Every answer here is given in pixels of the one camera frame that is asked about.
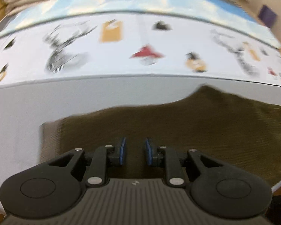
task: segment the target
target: ribbed gray panel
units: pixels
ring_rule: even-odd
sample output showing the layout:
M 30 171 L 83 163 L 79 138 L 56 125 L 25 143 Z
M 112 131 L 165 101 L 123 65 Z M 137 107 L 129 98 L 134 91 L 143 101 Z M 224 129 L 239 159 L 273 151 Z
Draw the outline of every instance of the ribbed gray panel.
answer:
M 111 179 L 101 188 L 88 189 L 81 201 L 62 215 L 26 220 L 7 217 L 2 225 L 226 225 L 269 224 L 262 217 L 226 220 L 196 207 L 185 190 L 170 188 L 161 179 Z

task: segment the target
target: orange rectangle print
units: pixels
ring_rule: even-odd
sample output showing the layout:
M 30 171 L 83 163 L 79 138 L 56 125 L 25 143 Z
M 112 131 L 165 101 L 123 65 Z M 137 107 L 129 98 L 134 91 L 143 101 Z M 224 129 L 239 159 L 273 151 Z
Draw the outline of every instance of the orange rectangle print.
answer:
M 123 22 L 112 20 L 102 25 L 101 39 L 102 43 L 116 42 L 122 39 Z

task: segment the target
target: brown cloth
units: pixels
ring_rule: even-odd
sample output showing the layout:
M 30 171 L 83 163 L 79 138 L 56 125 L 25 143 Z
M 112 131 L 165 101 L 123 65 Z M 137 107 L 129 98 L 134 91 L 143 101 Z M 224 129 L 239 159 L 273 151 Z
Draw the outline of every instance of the brown cloth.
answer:
M 162 169 L 146 167 L 144 140 L 151 137 L 156 146 L 172 146 L 177 152 L 196 148 L 258 175 L 270 185 L 281 180 L 281 106 L 208 86 L 173 103 L 114 107 L 58 123 L 60 154 L 77 147 L 92 152 L 126 137 L 126 165 L 109 169 L 109 177 L 163 177 Z

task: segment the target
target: light blue patterned cloth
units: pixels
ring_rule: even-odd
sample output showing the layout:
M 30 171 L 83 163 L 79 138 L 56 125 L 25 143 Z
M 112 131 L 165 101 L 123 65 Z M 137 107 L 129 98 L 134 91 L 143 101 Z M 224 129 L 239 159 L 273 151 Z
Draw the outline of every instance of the light blue patterned cloth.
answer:
M 281 47 L 269 28 L 208 0 L 50 0 L 20 12 L 0 32 L 0 37 L 51 20 L 114 11 L 189 17 L 237 30 L 275 48 Z

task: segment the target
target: deer print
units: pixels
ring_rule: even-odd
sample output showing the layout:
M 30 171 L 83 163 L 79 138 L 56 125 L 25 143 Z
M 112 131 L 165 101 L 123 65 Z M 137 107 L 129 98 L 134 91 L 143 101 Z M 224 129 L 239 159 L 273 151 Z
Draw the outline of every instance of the deer print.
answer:
M 83 37 L 90 32 L 92 32 L 96 26 L 92 29 L 89 29 L 86 22 L 71 24 L 71 25 L 59 25 L 53 32 L 44 37 L 44 41 L 49 43 L 50 46 L 54 49 L 52 55 L 50 56 L 46 69 L 52 73 L 57 73 L 63 69 L 66 65 L 71 65 L 72 67 L 78 67 L 86 63 L 85 55 L 72 55 L 67 53 L 65 48 L 66 46 L 72 44 L 77 38 Z M 68 34 L 72 32 L 70 37 L 67 37 L 63 40 L 62 33 Z

